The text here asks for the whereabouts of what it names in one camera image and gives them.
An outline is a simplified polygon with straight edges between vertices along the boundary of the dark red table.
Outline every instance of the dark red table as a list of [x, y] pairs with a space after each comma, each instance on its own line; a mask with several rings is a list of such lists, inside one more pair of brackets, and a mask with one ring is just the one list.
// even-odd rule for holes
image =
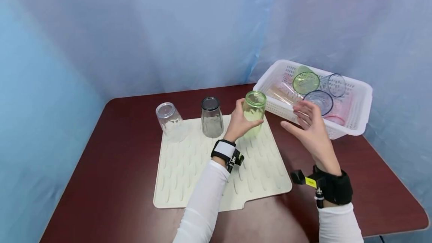
[[[170, 101], [184, 119], [201, 116], [200, 101], [216, 96], [222, 112], [252, 84], [183, 91], [110, 101], [91, 135], [41, 243], [169, 243], [182, 209], [157, 209], [153, 192], [162, 130], [155, 109]], [[301, 143], [266, 113], [288, 172], [312, 171]], [[333, 141], [350, 175], [354, 211], [364, 236], [424, 229], [426, 212], [363, 136]], [[293, 186], [283, 195], [247, 202], [244, 209], [219, 214], [211, 242], [318, 242], [313, 189]]]

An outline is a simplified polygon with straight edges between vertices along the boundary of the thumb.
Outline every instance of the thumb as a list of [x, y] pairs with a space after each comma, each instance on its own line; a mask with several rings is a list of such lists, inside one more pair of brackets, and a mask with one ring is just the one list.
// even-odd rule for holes
[[251, 121], [250, 122], [250, 128], [254, 128], [256, 126], [261, 125], [264, 122], [264, 120], [256, 120], [256, 121]]
[[302, 135], [302, 132], [304, 132], [304, 130], [302, 130], [299, 127], [294, 126], [293, 124], [288, 123], [287, 121], [281, 121], [280, 125], [289, 133], [291, 133], [292, 135], [294, 135], [297, 138], [300, 138]]

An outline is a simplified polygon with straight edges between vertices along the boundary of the green cup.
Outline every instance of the green cup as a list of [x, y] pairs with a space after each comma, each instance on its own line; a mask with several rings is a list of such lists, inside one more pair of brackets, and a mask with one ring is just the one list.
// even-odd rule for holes
[[294, 71], [292, 80], [293, 89], [299, 94], [305, 95], [320, 86], [320, 78], [306, 66], [299, 66]]

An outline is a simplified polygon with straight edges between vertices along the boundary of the wrist strap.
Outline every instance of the wrist strap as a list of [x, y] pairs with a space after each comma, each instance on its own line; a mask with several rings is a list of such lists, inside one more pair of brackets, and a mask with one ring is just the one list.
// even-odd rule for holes
[[332, 175], [323, 172], [315, 165], [313, 174], [305, 177], [301, 170], [291, 172], [291, 178], [295, 184], [306, 184], [315, 188], [316, 205], [323, 208], [322, 200], [339, 206], [349, 204], [353, 198], [353, 188], [347, 173], [342, 170], [342, 175]]
[[[229, 154], [230, 156], [227, 156], [222, 152], [216, 151], [219, 149], [225, 150], [226, 151], [225, 153]], [[211, 152], [210, 157], [211, 158], [219, 157], [222, 160], [224, 160], [225, 165], [227, 166], [227, 170], [229, 173], [231, 173], [231, 171], [234, 167], [234, 164], [237, 164], [240, 166], [242, 164], [243, 160], [245, 159], [245, 157], [242, 154], [240, 154], [240, 152], [236, 149], [235, 143], [232, 143], [232, 142], [224, 140], [224, 139], [218, 140], [215, 143], [215, 146], [213, 147], [213, 150]]]
[[351, 186], [350, 177], [344, 171], [342, 175], [332, 175], [320, 170], [316, 165], [313, 166], [313, 172], [322, 174], [325, 178], [325, 184], [321, 187], [324, 198], [334, 204], [349, 204], [353, 198], [353, 187]]

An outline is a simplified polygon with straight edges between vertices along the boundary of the fabric backdrop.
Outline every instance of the fabric backdrop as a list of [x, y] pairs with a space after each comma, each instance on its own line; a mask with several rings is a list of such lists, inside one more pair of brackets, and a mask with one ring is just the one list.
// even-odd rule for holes
[[431, 0], [0, 0], [0, 241], [39, 240], [110, 99], [253, 82], [277, 59], [369, 83], [365, 136], [432, 213], [431, 21]]

